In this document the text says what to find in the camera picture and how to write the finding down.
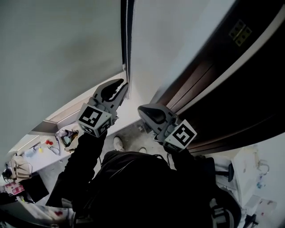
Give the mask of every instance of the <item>white desk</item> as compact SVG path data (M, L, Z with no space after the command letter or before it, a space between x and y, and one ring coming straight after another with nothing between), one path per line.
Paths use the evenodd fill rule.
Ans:
M60 142L59 147L59 156L55 155L50 149L43 148L43 152L37 150L32 157L27 157L25 154L22 154L22 157L32 165L34 173L71 155L64 150L64 145Z

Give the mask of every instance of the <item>black sleeve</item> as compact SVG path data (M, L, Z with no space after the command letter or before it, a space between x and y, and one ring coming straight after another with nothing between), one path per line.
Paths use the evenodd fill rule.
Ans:
M78 139L78 146L68 159L65 170L58 176L46 206L62 207L62 198L72 201L81 190L87 188L94 177L94 167L102 152L106 136L107 131L99 138L84 133Z
M167 153L170 153L177 171L191 171L194 164L194 157L187 149L181 152L175 152L168 147L163 147Z

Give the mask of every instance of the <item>black jacket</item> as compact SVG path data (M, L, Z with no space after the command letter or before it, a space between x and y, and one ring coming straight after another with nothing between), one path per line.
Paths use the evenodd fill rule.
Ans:
M213 163L205 169L183 151L172 154L175 171L155 155L111 151L92 179L105 138L106 133L100 138L87 133L79 138L47 206L62 207L62 199L67 199L75 212L87 213L104 225L184 226L191 220L199 227L212 227L209 202L219 194Z

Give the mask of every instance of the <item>tile floor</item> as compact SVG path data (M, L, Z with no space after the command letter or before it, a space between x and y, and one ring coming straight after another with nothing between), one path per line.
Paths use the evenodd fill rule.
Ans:
M147 150L147 154L151 155L159 154L162 155L166 160L167 153L164 151L161 145L153 141L154 137L153 133L152 132L147 133L144 130L144 128L142 128L142 130L140 131L139 130L140 126L143 126L143 123L141 120L138 120L137 122L129 125L128 127L125 127L124 129L121 129L120 131L117 131L116 133L109 135L105 140L105 144L101 153L101 160L103 160L104 155L107 152L114 150L113 139L115 136L119 136L121 138L126 151L139 151L140 148L144 147ZM171 168L174 168L171 155L169 156L169 158L170 158L169 159L170 166ZM50 165L39 171L39 174L46 188L48 189L49 193L52 192L58 175L62 171L64 171L64 167L67 164L67 161L68 158L65 158L62 161L54 163L53 165ZM100 168L101 168L100 162L98 162L96 167L94 168L95 174L97 174ZM48 198L49 195L38 201L36 204L45 205Z

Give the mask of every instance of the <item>white sneaker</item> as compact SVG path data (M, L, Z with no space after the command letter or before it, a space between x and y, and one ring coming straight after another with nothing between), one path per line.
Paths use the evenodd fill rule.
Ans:
M144 153L144 154L146 154L146 153L147 153L146 148L144 148L144 147L140 148L140 149L139 149L139 153Z
M124 146L123 146L123 142L121 141L121 139L116 136L114 138L114 147L115 147L115 150L117 151L121 151L121 152L125 152L125 149L124 149Z

